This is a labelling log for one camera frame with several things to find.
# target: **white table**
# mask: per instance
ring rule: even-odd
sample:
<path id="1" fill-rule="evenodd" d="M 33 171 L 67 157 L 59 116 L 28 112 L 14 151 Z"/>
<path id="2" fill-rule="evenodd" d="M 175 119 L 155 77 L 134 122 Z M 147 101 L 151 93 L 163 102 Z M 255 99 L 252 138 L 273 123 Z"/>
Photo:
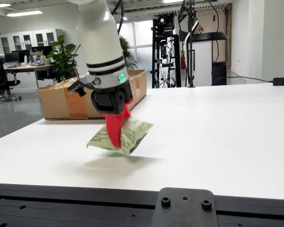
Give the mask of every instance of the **white table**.
<path id="1" fill-rule="evenodd" d="M 27 65 L 26 67 L 12 67 L 4 68 L 6 73 L 20 73 L 20 72 L 34 72 L 36 77 L 37 88 L 39 88 L 38 77 L 36 72 L 38 71 L 48 71 L 52 69 L 54 65 Z"/>
<path id="2" fill-rule="evenodd" d="M 132 116 L 158 128 L 130 156 L 86 148 L 104 120 L 40 120 L 0 139 L 0 183 L 284 199 L 284 87 L 147 92 Z"/>

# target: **brown cardboard box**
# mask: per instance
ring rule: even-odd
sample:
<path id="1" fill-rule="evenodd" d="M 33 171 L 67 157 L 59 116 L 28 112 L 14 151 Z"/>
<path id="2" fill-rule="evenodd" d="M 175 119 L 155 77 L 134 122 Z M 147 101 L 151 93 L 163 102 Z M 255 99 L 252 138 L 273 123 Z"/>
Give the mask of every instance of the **brown cardboard box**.
<path id="1" fill-rule="evenodd" d="M 133 93 L 133 101 L 129 104 L 129 108 L 132 109 L 146 95 L 146 73 L 145 70 L 128 70 L 127 73 Z M 92 90 L 84 88 L 86 95 L 82 98 L 76 92 L 68 94 L 67 88 L 75 80 L 72 78 L 38 89 L 45 119 L 72 120 L 104 117 L 95 110 L 91 102 Z"/>

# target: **robotic arm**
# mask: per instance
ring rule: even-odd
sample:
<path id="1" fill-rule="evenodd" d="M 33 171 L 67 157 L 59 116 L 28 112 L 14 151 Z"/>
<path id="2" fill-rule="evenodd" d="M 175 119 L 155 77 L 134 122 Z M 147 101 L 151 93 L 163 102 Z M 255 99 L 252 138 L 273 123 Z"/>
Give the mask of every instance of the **robotic arm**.
<path id="1" fill-rule="evenodd" d="M 69 1 L 79 5 L 77 31 L 89 71 L 68 91 L 84 96 L 84 87 L 94 90 L 91 101 L 105 116 L 113 145 L 121 147 L 121 127 L 123 119 L 131 115 L 128 104 L 133 95 L 115 20 L 105 0 Z"/>

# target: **green plant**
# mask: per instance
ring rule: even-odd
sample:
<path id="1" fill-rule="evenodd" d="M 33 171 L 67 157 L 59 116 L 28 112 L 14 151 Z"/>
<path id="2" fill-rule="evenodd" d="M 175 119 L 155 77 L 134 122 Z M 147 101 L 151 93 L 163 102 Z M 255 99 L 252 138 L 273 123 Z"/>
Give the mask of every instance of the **green plant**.
<path id="1" fill-rule="evenodd" d="M 120 39 L 121 48 L 123 50 L 123 56 L 125 59 L 126 68 L 131 67 L 131 69 L 136 69 L 137 68 L 136 63 L 128 62 L 128 60 L 133 59 L 133 53 L 130 50 L 129 42 L 121 35 L 119 36 L 119 39 Z"/>
<path id="2" fill-rule="evenodd" d="M 70 79 L 76 76 L 74 66 L 77 66 L 77 62 L 74 57 L 78 56 L 73 54 L 76 45 L 74 44 L 64 44 L 64 36 L 60 35 L 57 42 L 52 44 L 53 50 L 48 58 L 53 58 L 55 60 L 55 69 L 57 70 L 55 80 L 61 82 L 65 79 Z"/>

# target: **office chair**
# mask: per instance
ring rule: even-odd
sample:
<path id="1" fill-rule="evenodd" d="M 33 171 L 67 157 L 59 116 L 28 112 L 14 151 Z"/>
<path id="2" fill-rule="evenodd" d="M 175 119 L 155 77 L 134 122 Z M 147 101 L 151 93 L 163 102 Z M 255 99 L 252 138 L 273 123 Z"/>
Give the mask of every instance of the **office chair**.
<path id="1" fill-rule="evenodd" d="M 11 94 L 10 93 L 10 87 L 14 85 L 15 82 L 14 81 L 8 81 L 8 78 L 6 76 L 6 73 L 4 71 L 4 67 L 3 67 L 3 62 L 2 59 L 0 59 L 0 100 L 1 98 L 5 98 L 6 100 L 8 100 L 9 98 L 14 99 L 15 101 L 17 101 L 18 99 L 21 101 L 22 97 L 19 94 Z"/>

